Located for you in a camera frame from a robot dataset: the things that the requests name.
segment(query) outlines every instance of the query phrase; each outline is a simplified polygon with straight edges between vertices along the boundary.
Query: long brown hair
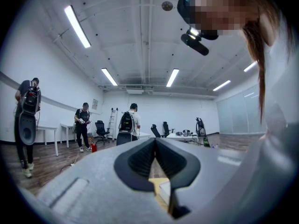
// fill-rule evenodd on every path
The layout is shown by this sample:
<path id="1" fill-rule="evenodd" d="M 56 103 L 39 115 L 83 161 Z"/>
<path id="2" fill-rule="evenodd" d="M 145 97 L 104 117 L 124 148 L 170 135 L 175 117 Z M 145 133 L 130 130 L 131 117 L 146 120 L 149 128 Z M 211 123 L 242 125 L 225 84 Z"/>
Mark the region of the long brown hair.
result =
<path id="1" fill-rule="evenodd" d="M 274 4 L 272 0 L 248 0 L 253 4 L 256 4 L 259 8 L 259 11 L 263 11 L 268 17 L 273 29 L 277 29 L 279 27 L 280 21 L 280 11 L 279 8 Z M 288 49 L 291 48 L 292 45 L 292 25 L 289 20 L 287 21 L 287 32 L 288 32 Z M 249 53 L 254 61 L 257 61 L 259 67 L 259 107 L 260 107 L 260 122 L 262 123 L 263 118 L 263 110 L 264 110 L 264 100 L 265 100 L 265 57 L 264 57 L 264 49 L 263 49 L 263 38 L 262 32 L 260 28 L 259 19 L 257 21 L 250 21 L 243 27 L 243 32 L 247 41 L 247 47 Z"/>

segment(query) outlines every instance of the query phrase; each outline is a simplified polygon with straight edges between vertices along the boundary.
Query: black t-shirt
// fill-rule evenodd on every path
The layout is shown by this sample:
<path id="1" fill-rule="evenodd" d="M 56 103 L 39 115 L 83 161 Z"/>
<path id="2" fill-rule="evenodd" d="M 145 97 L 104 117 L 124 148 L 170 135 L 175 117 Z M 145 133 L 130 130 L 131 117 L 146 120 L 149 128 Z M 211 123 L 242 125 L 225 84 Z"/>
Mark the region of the black t-shirt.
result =
<path id="1" fill-rule="evenodd" d="M 85 124 L 83 124 L 83 125 L 86 125 L 86 122 L 89 120 L 89 112 L 88 111 L 82 110 L 80 113 L 80 109 L 77 109 L 75 115 L 78 117 L 78 119 L 82 119 L 83 121 L 85 121 Z"/>
<path id="2" fill-rule="evenodd" d="M 18 88 L 18 90 L 21 93 L 21 98 L 23 98 L 23 96 L 26 94 L 26 92 L 28 91 L 29 87 L 32 87 L 32 86 L 37 86 L 37 85 L 33 81 L 30 81 L 30 80 L 24 80 L 22 82 L 22 84 Z M 41 90 L 39 90 L 38 102 L 40 103 L 41 100 L 42 100 L 42 93 L 41 93 Z M 17 106 L 17 110 L 16 110 L 16 113 L 15 113 L 15 116 L 18 117 L 21 112 L 22 112 L 22 108 L 21 108 L 21 103 L 19 102 L 18 106 Z"/>

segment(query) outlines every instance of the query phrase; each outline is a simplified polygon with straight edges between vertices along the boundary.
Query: white desk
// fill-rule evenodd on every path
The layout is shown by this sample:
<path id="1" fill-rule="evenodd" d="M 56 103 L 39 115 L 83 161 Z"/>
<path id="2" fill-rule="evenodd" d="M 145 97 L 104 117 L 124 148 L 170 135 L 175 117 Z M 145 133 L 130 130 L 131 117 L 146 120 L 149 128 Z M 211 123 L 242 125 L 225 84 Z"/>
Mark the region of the white desk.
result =
<path id="1" fill-rule="evenodd" d="M 149 133 L 143 133 L 143 132 L 139 133 L 139 139 L 148 139 L 150 137 L 151 135 Z"/>
<path id="2" fill-rule="evenodd" d="M 170 133 L 167 139 L 178 140 L 178 141 L 197 141 L 197 136 L 183 136 L 183 135 L 176 135 L 175 133 Z"/>
<path id="3" fill-rule="evenodd" d="M 60 143 L 61 144 L 62 144 L 62 129 L 63 128 L 66 128 L 66 146 L 69 147 L 69 129 L 73 128 L 73 124 L 68 123 L 68 122 L 60 123 Z"/>
<path id="4" fill-rule="evenodd" d="M 46 121 L 39 121 L 37 130 L 44 130 L 44 136 L 45 136 L 45 145 L 47 145 L 47 130 L 54 130 L 54 144 L 55 144 L 55 153 L 56 156 L 58 156 L 58 148 L 57 148 L 57 140 L 56 140 L 56 131 L 58 127 L 54 126 L 51 123 L 48 123 Z"/>

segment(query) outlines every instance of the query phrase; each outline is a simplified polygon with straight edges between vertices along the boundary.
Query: black cap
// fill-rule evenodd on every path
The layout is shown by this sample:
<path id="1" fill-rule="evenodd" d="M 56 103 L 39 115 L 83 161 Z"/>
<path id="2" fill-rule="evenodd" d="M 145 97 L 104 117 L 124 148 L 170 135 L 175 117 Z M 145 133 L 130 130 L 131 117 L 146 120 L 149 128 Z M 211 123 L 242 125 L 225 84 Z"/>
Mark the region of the black cap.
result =
<path id="1" fill-rule="evenodd" d="M 137 104 L 136 103 L 131 104 L 130 109 L 136 109 L 136 108 L 137 108 Z"/>
<path id="2" fill-rule="evenodd" d="M 33 78 L 33 80 L 32 81 L 36 81 L 38 84 L 39 84 L 39 79 L 38 78 Z"/>

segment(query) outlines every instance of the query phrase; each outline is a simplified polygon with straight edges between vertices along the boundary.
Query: ladder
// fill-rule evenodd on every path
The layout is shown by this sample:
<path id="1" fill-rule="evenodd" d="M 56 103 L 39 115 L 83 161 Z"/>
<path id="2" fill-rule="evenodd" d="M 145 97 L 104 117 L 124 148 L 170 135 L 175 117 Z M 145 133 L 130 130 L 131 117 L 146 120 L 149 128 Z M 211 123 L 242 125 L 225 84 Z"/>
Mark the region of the ladder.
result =
<path id="1" fill-rule="evenodd" d="M 107 134 L 107 138 L 111 138 L 112 140 L 116 139 L 117 113 L 118 113 L 118 108 L 116 108 L 116 110 L 111 108 L 111 114 L 108 123 L 108 131 L 110 132 L 110 134 Z"/>

